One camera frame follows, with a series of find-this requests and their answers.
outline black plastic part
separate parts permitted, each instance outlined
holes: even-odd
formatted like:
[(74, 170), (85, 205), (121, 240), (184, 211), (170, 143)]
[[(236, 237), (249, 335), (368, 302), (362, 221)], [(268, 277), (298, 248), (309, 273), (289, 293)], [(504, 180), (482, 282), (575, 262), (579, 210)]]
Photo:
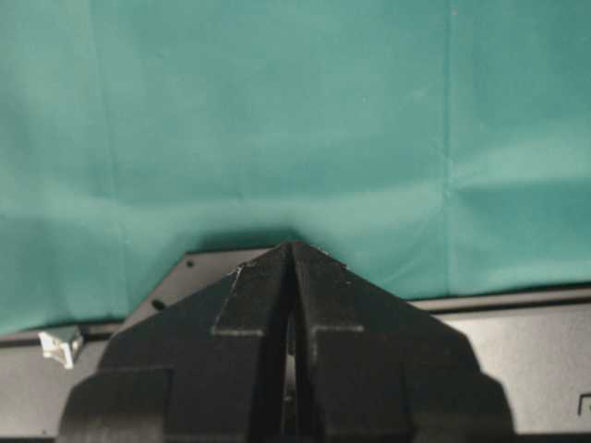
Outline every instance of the black plastic part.
[[(290, 315), (296, 436), (282, 434)], [(114, 336), (70, 395), (58, 441), (511, 439), (502, 387), (464, 335), (319, 250), (285, 244)]]

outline green fabric backdrop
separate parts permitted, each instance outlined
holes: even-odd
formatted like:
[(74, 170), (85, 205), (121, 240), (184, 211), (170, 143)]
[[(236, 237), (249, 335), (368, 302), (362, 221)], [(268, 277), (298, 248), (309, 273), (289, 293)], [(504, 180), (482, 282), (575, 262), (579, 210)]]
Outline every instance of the green fabric backdrop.
[(0, 0), (0, 332), (301, 239), (406, 298), (591, 280), (591, 2)]

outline gray panel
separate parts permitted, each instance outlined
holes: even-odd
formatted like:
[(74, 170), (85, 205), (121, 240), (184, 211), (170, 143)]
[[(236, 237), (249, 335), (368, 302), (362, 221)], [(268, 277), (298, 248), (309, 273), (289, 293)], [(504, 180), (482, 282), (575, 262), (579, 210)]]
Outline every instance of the gray panel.
[(519, 433), (591, 431), (591, 305), (440, 316), (504, 386)]
[(43, 358), (41, 346), (0, 349), (0, 437), (54, 437), (70, 389), (92, 374), (106, 341), (87, 343), (74, 368)]

